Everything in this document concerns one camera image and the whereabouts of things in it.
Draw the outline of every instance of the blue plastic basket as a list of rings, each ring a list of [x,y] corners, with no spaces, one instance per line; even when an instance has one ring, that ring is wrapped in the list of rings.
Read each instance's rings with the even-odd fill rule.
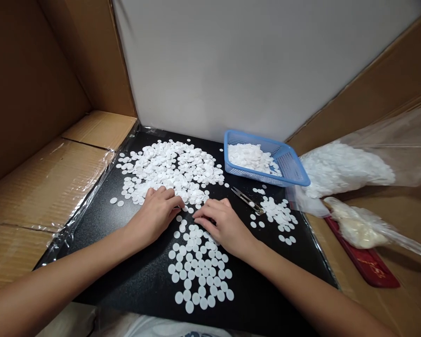
[[[271,153],[275,163],[278,164],[281,170],[282,177],[232,164],[228,158],[228,145],[236,144],[260,144],[263,152]],[[225,133],[225,171],[236,176],[243,176],[281,187],[310,185],[310,179],[301,161],[290,146],[272,139],[253,136],[236,130],[228,130]]]

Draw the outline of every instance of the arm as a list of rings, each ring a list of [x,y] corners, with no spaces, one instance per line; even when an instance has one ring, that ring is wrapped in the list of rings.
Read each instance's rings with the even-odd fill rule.
[[[216,226],[205,217],[214,219]],[[394,336],[357,303],[254,238],[227,199],[208,200],[194,218],[229,253],[273,283],[320,334]]]
[[[34,336],[99,277],[153,243],[184,207],[173,189],[147,192],[128,224],[0,289],[0,336]]]

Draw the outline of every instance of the plastic bag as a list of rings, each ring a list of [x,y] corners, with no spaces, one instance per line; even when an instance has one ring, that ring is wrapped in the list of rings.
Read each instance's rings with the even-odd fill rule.
[[[300,157],[310,198],[365,185],[421,185],[421,108],[367,126]]]
[[[421,255],[421,244],[397,232],[379,216],[365,208],[351,207],[336,198],[324,201],[332,208],[332,217],[340,225],[340,233],[352,246],[370,249],[388,243],[396,243]]]

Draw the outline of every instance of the left hand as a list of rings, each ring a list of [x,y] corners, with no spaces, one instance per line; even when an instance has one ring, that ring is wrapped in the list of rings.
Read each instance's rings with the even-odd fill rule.
[[[150,188],[142,208],[125,226],[125,235],[137,246],[134,249],[142,250],[159,238],[184,207],[184,201],[180,196],[175,197],[173,189]]]

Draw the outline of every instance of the black mat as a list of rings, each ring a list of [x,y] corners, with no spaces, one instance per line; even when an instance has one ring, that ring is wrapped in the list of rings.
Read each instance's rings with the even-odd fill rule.
[[[193,138],[171,132],[162,132],[163,137],[144,132],[136,133],[135,138],[127,146],[129,151],[140,151],[144,146],[155,143],[158,139],[186,142],[200,147],[217,159],[215,164],[222,164],[224,168],[223,144]],[[124,226],[140,208],[131,199],[124,199],[121,195],[123,179],[122,171],[113,168],[106,181],[93,199],[74,232],[74,240],[68,253],[84,248],[115,229]],[[260,203],[262,195],[253,192],[253,187],[261,188],[262,183],[250,179],[233,176],[225,172],[225,183],[237,187],[247,194],[253,201]],[[320,279],[335,286],[335,281],[326,267],[324,259],[314,244],[309,227],[299,212],[292,211],[299,224],[290,233],[281,233],[275,222],[267,221],[267,216],[258,217],[265,228],[251,228],[249,215],[251,209],[243,203],[233,192],[224,186],[208,185],[210,197],[216,199],[229,198],[232,206],[242,221],[256,238],[266,243],[276,252],[296,263]],[[267,185],[267,197],[273,197],[276,203],[285,197],[285,189]],[[123,207],[112,205],[109,200],[117,197],[124,200]],[[193,223],[192,215],[181,212],[189,223]],[[214,308],[201,310],[195,306],[192,314],[185,311],[185,303],[178,305],[174,301],[177,291],[183,291],[183,281],[174,284],[167,268],[172,260],[168,252],[175,242],[184,244],[182,237],[175,239],[173,233],[178,230],[179,223],[173,221],[169,228],[151,246],[129,258],[86,289],[76,301],[92,305],[109,306],[123,311],[169,318],[177,321],[210,325],[224,329],[248,331],[265,336],[283,336],[287,331],[294,334],[315,334],[311,326],[301,314],[272,286],[262,275],[244,262],[229,255],[226,267],[231,269],[233,277],[226,280],[229,288],[234,291],[234,300],[217,303]],[[296,243],[288,246],[279,241],[278,235],[293,235]],[[197,278],[193,280],[191,292],[197,292],[199,284]]]

